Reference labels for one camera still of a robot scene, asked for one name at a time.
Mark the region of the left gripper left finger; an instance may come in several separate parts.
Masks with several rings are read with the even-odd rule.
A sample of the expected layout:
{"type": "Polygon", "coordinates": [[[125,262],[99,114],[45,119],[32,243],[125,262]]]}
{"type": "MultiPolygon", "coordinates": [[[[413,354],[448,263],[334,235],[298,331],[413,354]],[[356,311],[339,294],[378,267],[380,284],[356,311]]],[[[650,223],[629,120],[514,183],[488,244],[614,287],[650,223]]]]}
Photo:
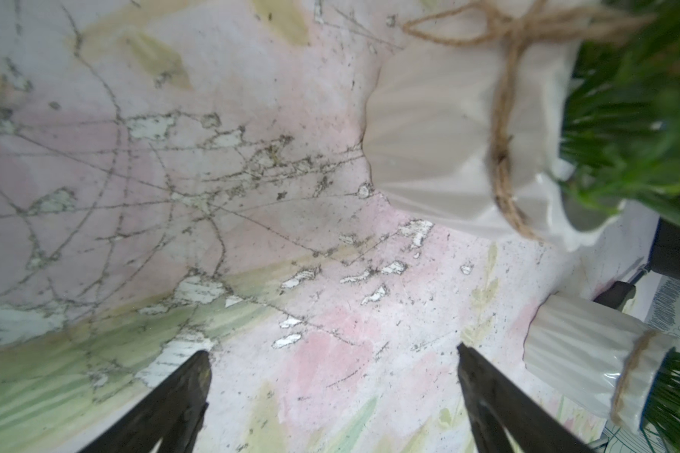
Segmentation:
{"type": "Polygon", "coordinates": [[[200,350],[80,452],[193,452],[211,382],[210,354],[200,350]]]}

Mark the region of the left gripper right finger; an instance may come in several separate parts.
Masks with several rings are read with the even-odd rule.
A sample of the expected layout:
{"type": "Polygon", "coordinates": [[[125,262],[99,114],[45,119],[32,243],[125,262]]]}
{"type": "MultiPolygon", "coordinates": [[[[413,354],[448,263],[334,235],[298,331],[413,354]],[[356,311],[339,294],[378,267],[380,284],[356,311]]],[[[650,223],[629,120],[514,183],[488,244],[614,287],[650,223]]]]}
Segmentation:
{"type": "Polygon", "coordinates": [[[591,449],[550,417],[476,349],[460,344],[457,376],[480,452],[578,452],[591,449]]]}

